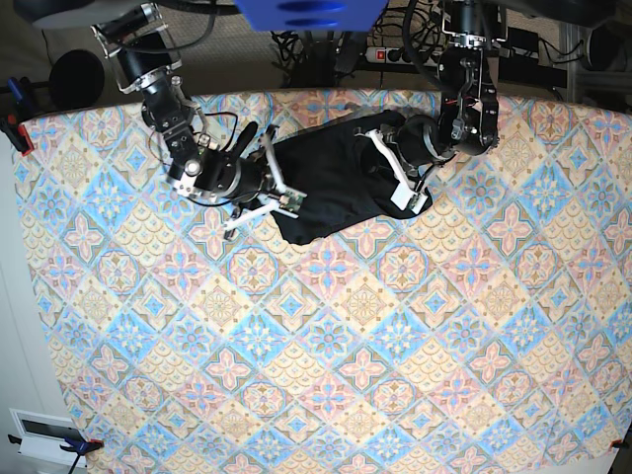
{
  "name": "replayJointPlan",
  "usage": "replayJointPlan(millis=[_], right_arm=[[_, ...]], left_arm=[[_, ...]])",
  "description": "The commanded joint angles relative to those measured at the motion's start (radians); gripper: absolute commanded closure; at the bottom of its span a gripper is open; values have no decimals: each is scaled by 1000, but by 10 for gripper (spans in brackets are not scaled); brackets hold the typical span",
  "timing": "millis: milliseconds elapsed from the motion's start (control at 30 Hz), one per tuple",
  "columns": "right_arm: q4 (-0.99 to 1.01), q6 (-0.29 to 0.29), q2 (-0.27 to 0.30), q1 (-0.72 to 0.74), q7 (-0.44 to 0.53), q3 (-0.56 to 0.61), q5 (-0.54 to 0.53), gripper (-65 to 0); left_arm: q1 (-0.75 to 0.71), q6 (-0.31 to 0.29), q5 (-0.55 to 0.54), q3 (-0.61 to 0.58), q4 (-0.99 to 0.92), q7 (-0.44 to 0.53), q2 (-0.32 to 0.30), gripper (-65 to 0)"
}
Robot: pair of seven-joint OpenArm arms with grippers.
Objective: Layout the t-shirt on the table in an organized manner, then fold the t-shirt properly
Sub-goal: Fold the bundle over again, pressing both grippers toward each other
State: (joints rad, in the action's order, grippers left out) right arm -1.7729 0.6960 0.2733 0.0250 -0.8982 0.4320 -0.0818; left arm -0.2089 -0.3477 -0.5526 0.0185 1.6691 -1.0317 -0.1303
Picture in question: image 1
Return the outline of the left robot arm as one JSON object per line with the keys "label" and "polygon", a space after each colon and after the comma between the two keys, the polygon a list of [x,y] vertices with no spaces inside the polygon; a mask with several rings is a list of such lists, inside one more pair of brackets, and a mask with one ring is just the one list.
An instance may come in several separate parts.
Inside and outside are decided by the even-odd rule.
{"label": "left robot arm", "polygon": [[416,1],[403,9],[402,56],[440,91],[436,118],[415,115],[375,132],[393,168],[411,177],[432,172],[455,154],[485,154],[498,144],[494,45],[507,39],[507,9],[491,1]]}

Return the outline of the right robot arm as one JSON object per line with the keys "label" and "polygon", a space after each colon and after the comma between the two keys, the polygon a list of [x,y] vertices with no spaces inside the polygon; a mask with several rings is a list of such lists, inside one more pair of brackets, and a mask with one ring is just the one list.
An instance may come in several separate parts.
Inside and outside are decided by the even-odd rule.
{"label": "right robot arm", "polygon": [[135,6],[92,28],[106,58],[117,67],[119,89],[141,94],[142,118],[164,140],[170,157],[167,182],[180,196],[203,205],[242,204],[257,198],[287,201],[289,190],[272,145],[274,130],[259,135],[251,122],[227,144],[215,143],[209,135],[209,115],[185,93],[176,73],[182,51],[205,41],[216,18],[235,13],[235,8],[213,2],[176,5],[206,17],[198,39],[176,43],[156,2]]}

